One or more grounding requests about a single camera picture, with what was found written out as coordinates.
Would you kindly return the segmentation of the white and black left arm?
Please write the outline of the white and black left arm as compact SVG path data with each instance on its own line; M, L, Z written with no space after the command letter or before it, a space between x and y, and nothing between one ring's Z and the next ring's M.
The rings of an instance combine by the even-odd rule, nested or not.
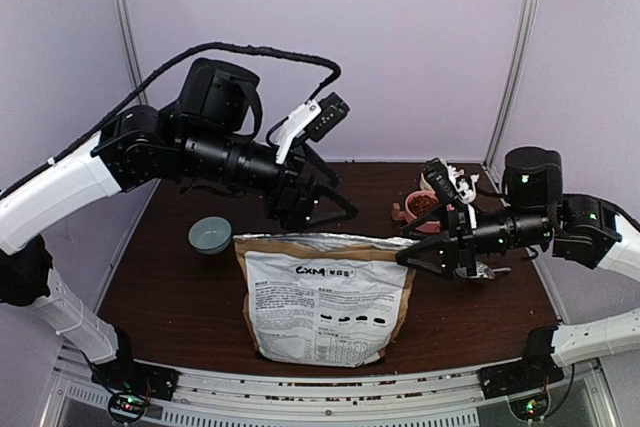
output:
M267 218L289 231L350 220L356 207L337 192L335 172L315 153L348 114L337 94L312 95L267 145L242 132L262 117L253 72L195 60L177 99L162 109L131 105L23 185L1 197L1 298L31 307L123 391L144 380L128 336L86 311L55 270L43 232L98 200L154 179L192 179L231 198L260 195Z

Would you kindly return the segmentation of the brown dog food bag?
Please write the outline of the brown dog food bag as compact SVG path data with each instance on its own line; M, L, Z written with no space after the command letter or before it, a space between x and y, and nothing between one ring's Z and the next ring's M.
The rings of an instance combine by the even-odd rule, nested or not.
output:
M415 273L400 237L335 233L234 238L255 350L276 362L356 368L386 355L408 313Z

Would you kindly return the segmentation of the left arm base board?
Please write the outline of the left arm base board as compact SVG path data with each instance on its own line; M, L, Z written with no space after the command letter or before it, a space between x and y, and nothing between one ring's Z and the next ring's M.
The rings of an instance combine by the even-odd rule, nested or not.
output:
M149 408L150 403L140 396L116 392L107 402L107 413L118 423L132 423L140 420Z

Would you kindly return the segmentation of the right arm base board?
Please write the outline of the right arm base board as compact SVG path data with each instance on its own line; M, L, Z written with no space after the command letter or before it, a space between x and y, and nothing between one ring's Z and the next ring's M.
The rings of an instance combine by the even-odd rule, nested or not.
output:
M549 407L550 397L543 392L509 399L511 414L524 422L540 420L547 414Z

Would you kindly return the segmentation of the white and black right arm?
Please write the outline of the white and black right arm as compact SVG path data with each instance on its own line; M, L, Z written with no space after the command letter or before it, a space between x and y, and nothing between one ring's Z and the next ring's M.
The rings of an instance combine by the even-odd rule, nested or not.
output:
M420 216L402 229L414 244L396 254L399 265L447 279L480 279L478 256L539 248L590 270L639 278L639 223L618 205L563 190L559 152L524 146L505 156L498 197L505 206L478 211L477 178L439 158L425 162L423 176L434 189L431 210L440 230L426 235Z

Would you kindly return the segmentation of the silver metal food scoop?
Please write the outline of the silver metal food scoop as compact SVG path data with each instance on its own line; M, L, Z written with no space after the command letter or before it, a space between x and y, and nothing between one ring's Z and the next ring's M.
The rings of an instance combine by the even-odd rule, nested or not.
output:
M492 268L485 263L477 262L475 272L469 274L466 267L455 270L456 275L462 280L471 282L490 282L496 280L500 275L507 275L512 271L511 267Z

